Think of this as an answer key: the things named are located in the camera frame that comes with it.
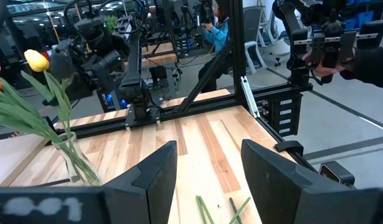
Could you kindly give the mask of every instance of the blue jacket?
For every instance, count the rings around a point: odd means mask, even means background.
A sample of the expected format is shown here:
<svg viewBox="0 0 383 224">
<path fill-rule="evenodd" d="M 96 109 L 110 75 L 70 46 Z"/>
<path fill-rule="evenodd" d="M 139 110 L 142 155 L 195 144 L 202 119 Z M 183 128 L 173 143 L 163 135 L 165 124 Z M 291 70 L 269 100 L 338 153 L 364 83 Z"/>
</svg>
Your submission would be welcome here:
<svg viewBox="0 0 383 224">
<path fill-rule="evenodd" d="M 213 27 L 210 32 L 204 29 L 206 40 L 215 46 L 216 53 L 219 53 L 227 41 L 227 33 L 229 32 L 228 19 L 220 26 L 220 28 Z"/>
</svg>

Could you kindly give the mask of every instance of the person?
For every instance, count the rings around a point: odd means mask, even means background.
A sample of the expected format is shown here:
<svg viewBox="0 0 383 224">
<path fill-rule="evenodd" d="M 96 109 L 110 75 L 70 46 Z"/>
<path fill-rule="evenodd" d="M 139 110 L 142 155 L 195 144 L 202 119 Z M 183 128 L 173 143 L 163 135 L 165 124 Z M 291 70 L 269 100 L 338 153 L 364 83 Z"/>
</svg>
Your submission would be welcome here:
<svg viewBox="0 0 383 224">
<path fill-rule="evenodd" d="M 212 23 L 201 24 L 201 27 L 204 31 L 206 40 L 214 45 L 216 53 L 219 54 L 228 39 L 227 35 L 229 33 L 230 16 L 229 0 L 216 0 L 216 2 L 213 4 L 213 12 L 214 15 L 218 18 L 217 24 L 215 26 L 213 26 Z M 209 62 L 207 62 L 203 66 L 203 68 L 199 70 L 199 80 L 202 78 L 202 76 L 205 74 L 206 70 L 209 68 L 209 66 L 213 63 L 214 60 L 215 57 Z M 222 74 L 225 73 L 227 69 L 232 65 L 232 55 L 228 54 L 226 58 L 220 62 L 218 69 L 209 74 L 209 81 L 202 88 L 201 92 L 206 93 L 209 91 L 215 91 L 217 89 L 216 80 L 220 78 L 220 76 L 222 76 Z"/>
<path fill-rule="evenodd" d="M 307 60 L 311 52 L 308 52 L 303 60 Z M 322 63 L 314 70 L 314 74 L 325 77 L 339 73 L 346 80 L 360 80 L 383 88 L 383 47 L 374 49 L 354 49 L 354 58 L 350 66 L 342 66 L 340 63 L 335 68 L 326 68 Z"/>
</svg>

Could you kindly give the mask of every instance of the yellow tulip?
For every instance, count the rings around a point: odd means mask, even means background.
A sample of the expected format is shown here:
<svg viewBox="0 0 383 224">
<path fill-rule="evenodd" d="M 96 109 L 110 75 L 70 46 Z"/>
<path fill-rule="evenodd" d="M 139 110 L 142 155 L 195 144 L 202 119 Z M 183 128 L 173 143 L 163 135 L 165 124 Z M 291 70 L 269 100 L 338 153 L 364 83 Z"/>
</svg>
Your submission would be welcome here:
<svg viewBox="0 0 383 224">
<path fill-rule="evenodd" d="M 24 52 L 24 56 L 35 72 L 43 72 L 49 68 L 49 61 L 36 50 L 27 50 Z"/>
</svg>

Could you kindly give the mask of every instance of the workbench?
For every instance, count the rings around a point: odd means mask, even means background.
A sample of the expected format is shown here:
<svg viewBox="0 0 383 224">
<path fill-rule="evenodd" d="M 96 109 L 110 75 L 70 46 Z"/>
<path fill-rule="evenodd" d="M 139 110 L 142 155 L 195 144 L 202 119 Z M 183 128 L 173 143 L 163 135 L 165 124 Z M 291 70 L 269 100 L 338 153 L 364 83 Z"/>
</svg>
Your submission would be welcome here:
<svg viewBox="0 0 383 224">
<path fill-rule="evenodd" d="M 147 47 L 143 47 L 141 49 L 141 54 L 142 56 L 149 55 L 153 53 L 153 50 L 155 49 L 156 45 L 151 45 Z M 163 43 L 160 44 L 155 53 L 162 53 L 162 52 L 169 52 L 173 51 L 172 43 Z M 168 85 L 169 85 L 169 94 L 171 98 L 176 98 L 176 88 L 174 86 L 173 82 L 173 76 L 172 76 L 172 68 L 174 67 L 174 64 L 177 62 L 177 56 L 175 53 L 171 54 L 165 54 L 165 55 L 160 55 L 156 57 L 149 57 L 149 58 L 144 58 L 141 60 L 141 68 L 142 69 L 147 69 L 147 68 L 152 68 L 152 67 L 157 67 L 157 66 L 164 66 L 166 69 L 166 77 L 168 79 Z M 127 70 L 128 62 L 125 62 L 125 69 Z"/>
<path fill-rule="evenodd" d="M 228 94 L 227 90 L 203 93 L 196 101 Z M 178 105 L 182 99 L 167 101 L 162 107 Z M 76 119 L 71 124 L 78 126 L 126 114 L 127 110 L 113 111 Z M 131 131 L 80 139 L 79 145 L 105 183 L 124 173 L 166 142 L 177 141 L 177 180 L 169 223 L 202 223 L 196 195 L 202 196 L 215 223 L 228 223 L 234 215 L 229 197 L 234 199 L 237 208 L 247 197 L 251 197 L 240 156 L 243 139 L 252 139 L 273 151 L 277 143 L 247 110 L 236 106 Z M 0 186 L 33 186 L 68 177 L 64 160 L 53 146 L 38 150 L 32 159 L 27 158 L 29 163 L 23 165 L 20 172 L 16 171 L 16 178 L 12 182 L 5 181 Z M 293 161 L 287 152 L 281 155 Z M 261 223 L 253 199 L 240 217 L 243 223 Z"/>
</svg>

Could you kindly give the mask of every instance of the person's hand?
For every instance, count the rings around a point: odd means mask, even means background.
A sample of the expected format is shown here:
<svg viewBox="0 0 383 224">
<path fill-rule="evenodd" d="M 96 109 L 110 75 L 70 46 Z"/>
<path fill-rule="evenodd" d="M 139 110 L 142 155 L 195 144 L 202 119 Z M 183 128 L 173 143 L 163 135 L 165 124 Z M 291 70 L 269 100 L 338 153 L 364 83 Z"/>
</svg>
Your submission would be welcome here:
<svg viewBox="0 0 383 224">
<path fill-rule="evenodd" d="M 308 60 L 309 57 L 311 55 L 311 50 L 306 53 L 304 56 L 303 56 L 303 60 Z M 353 58 L 348 58 L 346 59 L 346 62 L 352 60 Z M 328 68 L 328 67 L 324 67 L 323 66 L 323 60 L 324 60 L 324 56 L 321 58 L 321 61 L 320 61 L 320 64 L 317 66 L 317 68 L 314 70 L 314 74 L 319 76 L 319 77 L 325 77 L 327 75 L 334 75 L 335 73 L 338 73 L 338 72 L 341 72 L 341 71 L 344 71 L 344 70 L 348 70 L 351 72 L 351 69 L 346 69 L 346 67 L 342 66 L 340 63 L 337 64 L 335 66 L 335 68 Z"/>
<path fill-rule="evenodd" d="M 201 24 L 202 27 L 205 27 L 208 31 L 211 31 L 213 28 L 213 25 L 211 23 L 208 24 Z"/>
</svg>

